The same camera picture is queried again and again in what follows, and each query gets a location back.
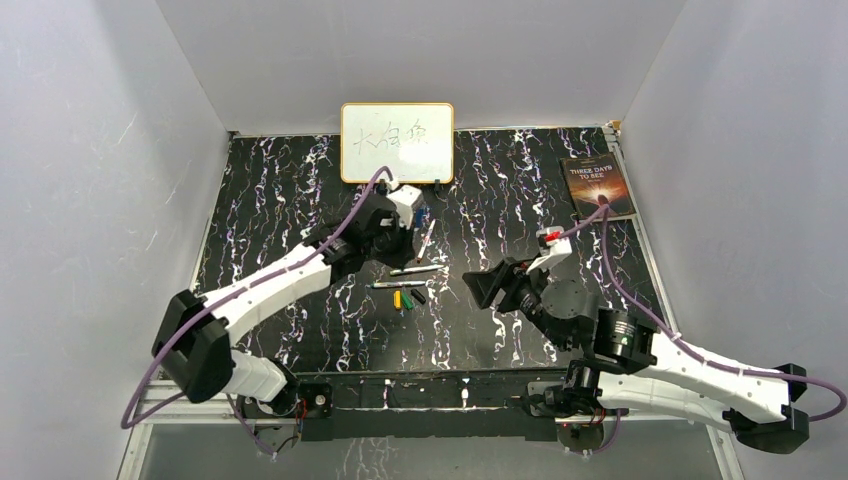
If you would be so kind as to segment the white pen green tip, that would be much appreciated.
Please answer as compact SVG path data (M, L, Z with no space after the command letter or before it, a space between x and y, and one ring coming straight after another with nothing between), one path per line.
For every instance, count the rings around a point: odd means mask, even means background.
M435 271L439 271L439 270L444 269L444 268L445 268L445 266L442 265L442 264L417 265L417 266L412 266L412 267L407 267L407 268L402 268L402 269L390 270L389 275L392 276L392 277L416 275L416 274L423 274L423 273L428 273L428 272L435 272Z

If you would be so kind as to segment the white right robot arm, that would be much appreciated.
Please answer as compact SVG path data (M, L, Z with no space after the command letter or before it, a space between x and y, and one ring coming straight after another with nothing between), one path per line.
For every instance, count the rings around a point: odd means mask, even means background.
M579 350L563 380L528 384L520 401L530 415L641 410L711 425L772 454L792 453L809 439L809 417L794 406L806 385L783 378L802 373L795 364L755 376L743 375L740 366L717 369L653 322L602 306L599 295L574 280L551 282L525 261L506 258L462 279L479 308L519 312L558 349Z

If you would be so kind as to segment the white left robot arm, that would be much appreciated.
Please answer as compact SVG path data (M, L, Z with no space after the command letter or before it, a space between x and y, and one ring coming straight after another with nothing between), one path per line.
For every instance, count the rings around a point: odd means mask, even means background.
M278 361L237 350L254 327L313 293L358 273L367 262L401 268L415 256L420 189L370 193L340 222L314 229L281 259L227 287L176 294L153 344L164 372L195 404L218 394L259 401L275 416L294 411L296 376Z

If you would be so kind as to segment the white pen lower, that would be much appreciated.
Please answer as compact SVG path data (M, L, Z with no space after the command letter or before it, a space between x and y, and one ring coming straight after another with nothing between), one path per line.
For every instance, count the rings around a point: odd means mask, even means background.
M405 280L405 281L383 281L373 282L368 285L371 289L402 289L415 288L426 286L427 281L423 280Z

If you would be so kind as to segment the white pen red tip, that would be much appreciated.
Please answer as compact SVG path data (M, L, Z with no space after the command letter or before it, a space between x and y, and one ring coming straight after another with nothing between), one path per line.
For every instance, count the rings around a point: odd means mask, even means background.
M431 237L433 235L435 224L436 224L436 220L435 219L431 220L429 226L426 229L426 233L423 237L422 245L421 245L421 247L418 250L418 253L416 255L416 262L418 264L420 264L424 259L426 250L427 250L427 248L428 248L428 246L431 242Z

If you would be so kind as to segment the black pen cap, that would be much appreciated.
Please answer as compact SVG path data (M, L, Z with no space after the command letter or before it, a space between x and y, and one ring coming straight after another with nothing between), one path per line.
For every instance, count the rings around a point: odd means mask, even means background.
M423 293L421 293L418 289L416 289L416 288L412 288L412 289L410 290L410 294L411 294L411 295L412 295L412 297L413 297L413 298L414 298L414 299L415 299L418 303L420 303L421 305L425 305L425 304L427 303L427 298L426 298L426 297L424 296L424 294L423 294Z

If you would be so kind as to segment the green pen cap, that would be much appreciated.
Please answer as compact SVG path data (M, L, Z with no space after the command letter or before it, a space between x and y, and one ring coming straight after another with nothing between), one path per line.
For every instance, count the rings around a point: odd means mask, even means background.
M412 310L415 307L413 300L403 291L400 291L399 294L400 300L404 308L407 310Z

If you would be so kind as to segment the white dry-erase board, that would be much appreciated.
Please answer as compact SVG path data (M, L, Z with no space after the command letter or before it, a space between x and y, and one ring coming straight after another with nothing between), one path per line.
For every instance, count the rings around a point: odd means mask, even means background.
M449 103L346 103L341 107L340 177L366 183L387 167L400 183L449 184L454 108Z

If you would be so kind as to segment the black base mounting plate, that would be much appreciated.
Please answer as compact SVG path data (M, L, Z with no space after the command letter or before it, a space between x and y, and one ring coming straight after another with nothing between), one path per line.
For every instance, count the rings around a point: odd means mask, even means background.
M314 375L324 407L307 415L303 438L521 437L554 441L568 412L562 369L358 372Z

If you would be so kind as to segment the dark Three Days book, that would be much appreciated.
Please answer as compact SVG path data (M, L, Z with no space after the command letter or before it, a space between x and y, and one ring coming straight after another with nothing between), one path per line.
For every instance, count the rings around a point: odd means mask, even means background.
M636 213L627 182L613 153L566 158L562 161L562 170L580 220L585 220L603 205L610 207L610 218Z

